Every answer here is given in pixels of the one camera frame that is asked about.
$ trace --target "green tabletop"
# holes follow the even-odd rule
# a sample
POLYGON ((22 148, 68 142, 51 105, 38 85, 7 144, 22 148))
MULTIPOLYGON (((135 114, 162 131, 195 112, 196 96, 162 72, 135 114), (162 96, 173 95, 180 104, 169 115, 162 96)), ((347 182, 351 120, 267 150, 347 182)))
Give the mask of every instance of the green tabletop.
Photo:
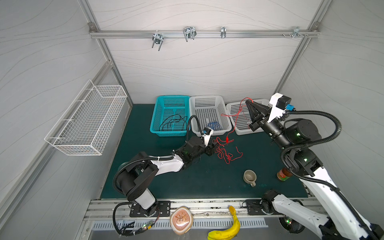
MULTIPOLYGON (((159 137, 149 131, 154 104, 135 104, 129 116, 120 145, 113 160, 107 181, 101 193, 102 199, 124 198, 113 189, 112 179, 120 164, 129 161, 138 152, 152 156, 169 155, 173 149, 185 142, 185 137, 159 137)), ((269 189, 276 189, 287 197, 307 197, 307 193, 295 177, 280 182, 276 173, 283 167, 279 159, 280 150, 263 132, 238 136, 229 135, 235 141, 226 146, 227 152, 243 157, 226 164, 217 154, 203 155, 199 162, 186 170, 156 176, 149 186, 158 199, 169 198, 242 198, 261 197, 269 189), (256 186, 243 181, 245 170, 257 175, 256 186)))

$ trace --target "tangled red cord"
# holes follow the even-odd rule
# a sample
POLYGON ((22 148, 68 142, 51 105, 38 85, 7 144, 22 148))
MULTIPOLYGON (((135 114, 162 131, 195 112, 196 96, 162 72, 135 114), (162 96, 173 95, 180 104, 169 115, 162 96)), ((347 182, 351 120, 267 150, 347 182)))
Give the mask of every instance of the tangled red cord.
POLYGON ((236 157, 236 158, 232 159, 233 154, 232 154, 232 153, 228 153, 228 152, 226 151, 226 149, 224 148, 224 146, 227 145, 228 143, 234 141, 234 139, 229 140, 228 136, 229 136, 229 134, 231 134, 231 133, 233 133, 233 132, 235 131, 236 123, 237 123, 237 118, 239 117, 239 114, 240 114, 241 111, 243 110, 243 106, 241 105, 241 103, 242 103, 245 99, 247 99, 247 98, 244 98, 243 100, 241 100, 241 102, 240 102, 240 107, 239 107, 239 111, 237 112, 237 114, 235 114, 235 115, 225 115, 225 114, 221 114, 221 116, 226 116, 226 117, 234 117, 234 116, 236 116, 236 119, 235 119, 235 126, 233 127, 233 130, 230 131, 230 132, 227 134, 227 136, 226 136, 226 138, 225 138, 225 141, 221 140, 219 137, 217 137, 216 139, 213 140, 213 141, 216 141, 216 142, 219 144, 219 146, 218 146, 218 147, 216 148, 216 150, 215 150, 215 153, 217 153, 217 157, 220 158, 220 159, 224 159, 224 161, 225 161, 226 164, 230 164, 231 161, 236 160, 236 159, 238 159, 238 158, 241 158, 241 157, 243 156, 243 153, 242 153, 242 152, 239 152, 239 150, 237 149, 237 146, 236 146, 236 150, 237 150, 237 152, 238 152, 239 154, 241 154, 241 155, 240 155, 239 157, 236 157))

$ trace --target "white plastic basket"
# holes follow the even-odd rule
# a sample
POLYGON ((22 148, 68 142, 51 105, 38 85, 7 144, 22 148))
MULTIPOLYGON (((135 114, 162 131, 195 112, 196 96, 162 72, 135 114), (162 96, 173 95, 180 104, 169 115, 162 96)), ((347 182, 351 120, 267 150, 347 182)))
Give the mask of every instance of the white plastic basket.
MULTIPOLYGON (((189 98, 189 113, 196 115, 199 119, 200 127, 202 130, 205 127, 210 127, 214 130, 213 135, 223 135, 232 129, 229 117, 221 116, 221 114, 228 115, 225 109, 225 103, 221 96, 218 95, 203 95, 189 98)), ((197 122, 192 119, 192 131, 201 137, 197 122)))
MULTIPOLYGON (((268 99, 256 99, 254 100, 254 102, 271 107, 268 99)), ((245 100, 242 102, 242 106, 243 106, 242 111, 239 114, 236 122, 236 127, 235 127, 236 134, 244 135, 244 134, 250 134, 255 132, 262 132, 263 130, 261 128, 258 128, 256 131, 252 132, 252 130, 249 128, 249 124, 251 123, 251 116, 245 104, 245 100)), ((239 108, 240 108, 240 102, 228 103, 227 104, 227 112, 229 113, 228 115, 237 114, 239 111, 239 108)), ((235 125, 236 117, 230 117, 230 119, 232 124, 235 125)))
POLYGON ((69 156, 101 155, 127 98, 120 85, 93 85, 86 91, 89 92, 85 97, 73 101, 45 137, 49 144, 69 156), (72 115, 63 119, 79 102, 72 115))

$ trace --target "mug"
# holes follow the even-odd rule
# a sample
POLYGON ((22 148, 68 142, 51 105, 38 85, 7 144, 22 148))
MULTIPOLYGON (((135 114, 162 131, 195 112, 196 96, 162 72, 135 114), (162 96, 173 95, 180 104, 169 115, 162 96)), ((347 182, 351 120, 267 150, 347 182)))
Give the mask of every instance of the mug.
POLYGON ((256 186, 256 173, 252 170, 246 170, 243 174, 244 182, 251 184, 252 187, 256 186))

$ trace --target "yellow banana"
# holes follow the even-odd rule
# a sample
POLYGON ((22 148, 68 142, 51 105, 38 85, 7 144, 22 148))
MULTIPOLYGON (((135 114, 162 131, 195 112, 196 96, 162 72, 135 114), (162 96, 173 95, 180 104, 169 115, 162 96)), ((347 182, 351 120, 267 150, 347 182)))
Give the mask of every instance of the yellow banana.
POLYGON ((233 217, 233 225, 224 231, 211 231, 208 233, 208 240, 231 240, 240 231, 240 222, 236 217, 236 210, 233 206, 229 206, 229 211, 233 217))

